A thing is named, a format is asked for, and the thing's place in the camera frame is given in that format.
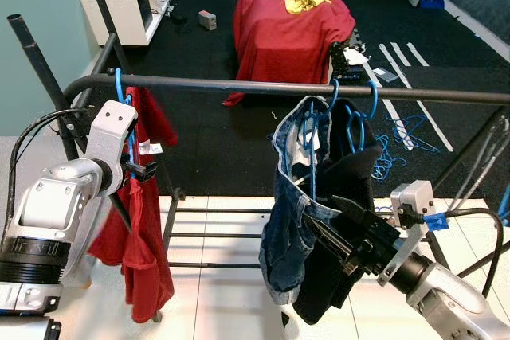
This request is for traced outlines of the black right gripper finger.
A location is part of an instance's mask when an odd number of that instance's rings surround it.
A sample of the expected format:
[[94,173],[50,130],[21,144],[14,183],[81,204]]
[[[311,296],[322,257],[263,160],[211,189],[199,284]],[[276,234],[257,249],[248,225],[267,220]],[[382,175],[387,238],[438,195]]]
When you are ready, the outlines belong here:
[[385,220],[356,201],[345,197],[331,197],[331,207],[338,216],[331,219],[331,227],[339,234],[364,234],[372,228],[385,226]]
[[338,233],[332,231],[328,224],[315,217],[305,216],[305,224],[313,231],[316,241],[320,242],[331,254],[338,257],[341,268],[361,268],[362,253],[360,248],[347,242]]

